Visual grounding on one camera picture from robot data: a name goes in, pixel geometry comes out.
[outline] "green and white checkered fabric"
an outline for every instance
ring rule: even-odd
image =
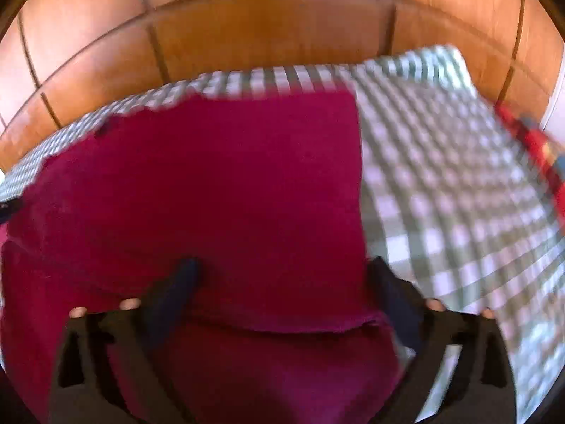
[[[416,55],[424,63],[426,56]],[[495,310],[515,372],[523,422],[565,364],[565,238],[547,186],[498,125],[491,107],[476,97],[465,79],[464,62],[463,67],[453,62],[448,66],[442,63],[448,57],[433,59],[431,66],[422,67],[433,75],[426,73],[420,82],[383,67],[402,66],[402,59],[381,59],[361,65],[208,73],[130,96],[41,143],[7,174],[0,199],[20,194],[43,158],[113,113],[137,105],[166,106],[190,90],[259,97],[271,88],[331,90],[345,83],[355,93],[360,113],[367,254],[383,256],[398,276],[453,310]],[[420,71],[410,62],[406,65],[407,70],[403,66],[395,72]],[[457,349],[451,349],[422,418],[437,410],[456,360]]]

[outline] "wooden headboard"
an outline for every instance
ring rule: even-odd
[[[541,118],[563,56],[562,38],[538,0],[22,0],[19,6],[0,27],[4,171],[83,114],[202,72],[354,63],[451,43],[485,97],[515,101]]]

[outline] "bed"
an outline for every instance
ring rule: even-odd
[[[425,296],[454,310],[488,305],[497,312],[524,422],[565,365],[565,240],[547,182],[496,121],[492,104],[508,100],[542,125],[550,122],[563,41],[537,0],[478,1],[493,16],[504,7],[507,17],[491,23],[457,0],[27,0],[0,44],[0,56],[18,73],[0,75],[7,92],[0,96],[0,164],[7,171],[0,200],[32,183],[46,157],[134,106],[166,106],[191,90],[238,95],[296,81],[343,81],[366,126],[361,207],[368,255],[385,257]],[[79,26],[51,43],[71,21]],[[526,36],[540,30],[543,49]],[[525,236],[486,228],[507,220],[486,192],[460,203],[449,177],[464,166],[433,151],[448,148],[446,134],[430,124],[414,134],[402,118],[414,114],[426,123],[442,110],[444,126],[459,120],[504,162],[491,167],[500,172],[479,175],[465,166],[470,184],[487,177],[510,183],[508,171],[516,171],[519,184],[490,194],[512,200],[519,215],[511,222]],[[403,140],[406,129],[412,135]],[[409,158],[400,154],[415,148]],[[419,158],[425,165],[414,163]],[[430,167],[441,172],[430,174]],[[414,237],[423,238],[419,253]],[[464,257],[468,243],[492,241],[498,248]],[[456,350],[446,356],[421,418],[437,409],[456,358]]]

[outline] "multicolored cloth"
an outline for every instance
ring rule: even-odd
[[[496,104],[494,110],[504,127],[524,146],[549,185],[565,233],[565,147],[545,134],[528,115],[513,113],[504,104]]]
[[[565,238],[547,182],[477,96],[458,51],[434,49],[359,65],[206,73],[130,96],[27,154],[0,185],[0,199],[21,193],[45,157],[113,113],[174,103],[192,89],[261,96],[269,87],[309,91],[345,82],[361,121],[367,255],[382,256],[399,277],[453,310],[495,311],[524,422],[565,365]],[[421,418],[437,411],[457,354],[447,352]]]

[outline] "red cloth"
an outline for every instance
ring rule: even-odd
[[[3,249],[7,373],[32,411],[71,308],[116,308],[191,255],[202,280],[152,359],[197,419],[366,422],[398,368],[365,286],[360,153],[339,91],[193,96],[48,159]]]

